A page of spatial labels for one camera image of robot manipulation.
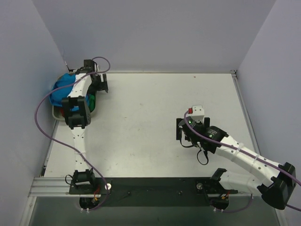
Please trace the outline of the blue t shirt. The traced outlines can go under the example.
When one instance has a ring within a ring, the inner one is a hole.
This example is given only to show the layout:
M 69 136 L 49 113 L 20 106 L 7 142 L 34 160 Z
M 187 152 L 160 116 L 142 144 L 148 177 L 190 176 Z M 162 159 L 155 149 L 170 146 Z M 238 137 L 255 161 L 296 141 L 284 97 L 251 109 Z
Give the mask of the blue t shirt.
M 65 73 L 52 87 L 49 101 L 52 106 L 62 108 L 62 100 L 67 97 L 85 97 L 90 104 L 88 88 L 92 84 L 91 76 L 84 77 L 85 73 Z

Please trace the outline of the aluminium front rail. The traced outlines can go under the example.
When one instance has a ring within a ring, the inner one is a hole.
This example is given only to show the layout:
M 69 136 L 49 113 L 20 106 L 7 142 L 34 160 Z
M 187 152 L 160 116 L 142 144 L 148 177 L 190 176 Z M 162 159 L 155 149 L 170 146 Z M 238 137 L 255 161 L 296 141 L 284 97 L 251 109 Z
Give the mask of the aluminium front rail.
M 98 187 L 91 189 L 71 188 L 71 179 L 67 178 L 35 178 L 30 188 L 30 195 L 36 197 L 79 196 L 104 197 L 105 195 L 160 195 L 198 196 L 220 194 L 243 194 L 245 191 L 238 186 L 222 185 L 210 178 L 107 178 L 104 182 L 96 179 Z

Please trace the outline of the red t shirt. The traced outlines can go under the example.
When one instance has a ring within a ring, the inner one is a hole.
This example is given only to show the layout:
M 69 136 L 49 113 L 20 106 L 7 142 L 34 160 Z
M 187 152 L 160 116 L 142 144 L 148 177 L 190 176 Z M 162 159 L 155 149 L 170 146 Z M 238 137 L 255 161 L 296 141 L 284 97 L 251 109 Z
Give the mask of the red t shirt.
M 59 108 L 59 112 L 60 112 L 61 115 L 64 117 L 64 110 L 63 110 L 63 108 Z

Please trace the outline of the green t shirt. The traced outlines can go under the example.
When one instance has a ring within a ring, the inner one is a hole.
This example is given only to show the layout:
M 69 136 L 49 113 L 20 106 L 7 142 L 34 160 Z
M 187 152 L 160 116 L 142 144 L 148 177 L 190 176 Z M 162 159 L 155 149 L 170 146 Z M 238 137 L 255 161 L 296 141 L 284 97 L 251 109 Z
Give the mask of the green t shirt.
M 93 112 L 95 110 L 96 97 L 93 94 L 89 94 L 88 99 L 89 99 L 89 110 L 90 112 Z

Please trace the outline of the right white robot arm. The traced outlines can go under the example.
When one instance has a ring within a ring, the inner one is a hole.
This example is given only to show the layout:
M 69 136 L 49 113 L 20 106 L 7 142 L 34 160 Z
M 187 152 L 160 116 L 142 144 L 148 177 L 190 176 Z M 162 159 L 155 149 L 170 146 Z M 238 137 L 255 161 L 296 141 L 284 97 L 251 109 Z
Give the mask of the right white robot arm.
M 207 156 L 226 158 L 248 171 L 249 176 L 217 170 L 218 182 L 225 190 L 259 195 L 269 206 L 284 210 L 296 187 L 295 167 L 270 161 L 237 142 L 224 130 L 210 125 L 210 119 L 196 122 L 191 117 L 176 120 L 176 138 L 191 142 Z

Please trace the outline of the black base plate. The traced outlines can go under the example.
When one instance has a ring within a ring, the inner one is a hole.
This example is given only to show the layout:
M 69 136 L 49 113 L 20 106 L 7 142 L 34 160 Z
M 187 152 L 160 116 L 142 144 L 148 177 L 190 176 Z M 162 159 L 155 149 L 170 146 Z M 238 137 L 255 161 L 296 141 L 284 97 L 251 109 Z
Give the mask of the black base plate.
M 210 177 L 190 178 L 107 178 L 96 186 L 71 184 L 69 194 L 80 195 L 79 203 L 85 208 L 99 203 L 103 207 L 203 207 L 226 190 L 219 181 Z

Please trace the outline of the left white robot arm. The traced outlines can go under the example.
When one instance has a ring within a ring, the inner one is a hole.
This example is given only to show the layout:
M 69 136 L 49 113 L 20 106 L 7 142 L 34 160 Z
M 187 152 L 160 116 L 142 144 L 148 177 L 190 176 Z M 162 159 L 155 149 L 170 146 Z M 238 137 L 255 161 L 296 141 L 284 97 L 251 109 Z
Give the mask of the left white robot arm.
M 75 170 L 71 176 L 71 188 L 81 189 L 87 194 L 95 191 L 98 182 L 92 166 L 87 163 L 85 133 L 86 127 L 91 123 L 92 108 L 98 91 L 108 92 L 108 83 L 105 73 L 99 73 L 96 58 L 84 60 L 81 68 L 74 71 L 75 84 L 66 97 L 62 98 L 63 116 L 66 125 L 71 130 L 73 148 L 75 148 Z

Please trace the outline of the grey plastic bin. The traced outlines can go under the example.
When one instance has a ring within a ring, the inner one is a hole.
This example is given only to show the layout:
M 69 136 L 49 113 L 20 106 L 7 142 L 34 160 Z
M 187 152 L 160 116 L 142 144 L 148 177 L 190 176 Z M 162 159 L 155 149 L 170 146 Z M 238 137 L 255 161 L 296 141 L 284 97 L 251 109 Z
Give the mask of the grey plastic bin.
M 59 112 L 59 108 L 62 108 L 62 106 L 60 105 L 52 105 L 52 116 L 54 117 L 54 119 L 58 120 L 58 121 L 64 121 L 64 117 L 61 115 L 61 113 Z M 91 112 L 91 117 L 94 117 L 96 115 L 96 107 L 95 110 L 93 112 Z

